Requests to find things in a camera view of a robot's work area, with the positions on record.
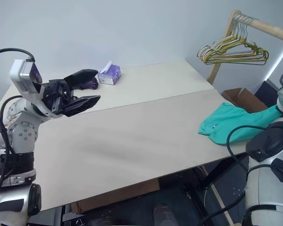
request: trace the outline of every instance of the floor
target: floor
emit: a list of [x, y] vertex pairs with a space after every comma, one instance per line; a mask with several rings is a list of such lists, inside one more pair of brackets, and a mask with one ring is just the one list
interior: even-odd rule
[[[248, 158], [245, 158], [242, 162], [247, 165]], [[217, 164], [218, 162], [208, 164], [206, 165], [206, 169], [211, 171]], [[195, 170], [197, 174], [202, 175], [199, 169]], [[87, 217], [92, 225], [95, 225], [96, 219], [111, 217], [115, 220], [116, 224], [152, 226], [153, 207], [155, 204], [163, 203], [173, 211], [179, 226], [197, 225], [200, 218], [192, 201], [186, 196], [183, 189], [183, 185], [187, 181], [197, 183], [195, 170], [190, 169], [162, 178], [159, 181], [161, 185], [160, 191], [93, 210], [88, 213]], [[225, 205], [237, 199], [238, 195], [244, 189], [245, 184], [245, 172], [238, 165], [235, 165], [215, 182], [215, 186]], [[199, 193], [202, 198], [204, 197], [204, 193]], [[209, 213], [220, 209], [210, 188], [207, 190], [205, 205]], [[242, 200], [239, 205], [229, 210], [234, 223], [241, 222], [241, 218], [245, 213], [244, 206], [245, 201]], [[224, 214], [214, 217], [212, 221], [216, 226], [228, 225]]]

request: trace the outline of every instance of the tissue box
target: tissue box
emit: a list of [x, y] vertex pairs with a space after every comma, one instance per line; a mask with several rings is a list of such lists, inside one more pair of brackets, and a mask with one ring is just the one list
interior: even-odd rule
[[115, 85], [117, 80], [121, 77], [121, 69], [117, 65], [111, 65], [107, 71], [98, 73], [100, 83]]

